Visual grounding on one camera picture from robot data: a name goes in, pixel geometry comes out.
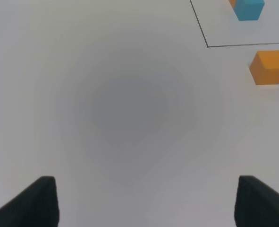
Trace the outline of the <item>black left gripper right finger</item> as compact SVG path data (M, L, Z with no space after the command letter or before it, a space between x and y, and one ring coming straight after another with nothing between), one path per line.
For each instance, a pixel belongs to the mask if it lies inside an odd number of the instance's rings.
M237 227L279 227L279 193L252 175L241 175L234 220Z

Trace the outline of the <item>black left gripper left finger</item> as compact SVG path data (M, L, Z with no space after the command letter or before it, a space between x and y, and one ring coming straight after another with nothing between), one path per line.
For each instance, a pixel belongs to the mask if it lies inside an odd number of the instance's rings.
M56 179L41 176L0 207L0 227L57 227L59 201Z

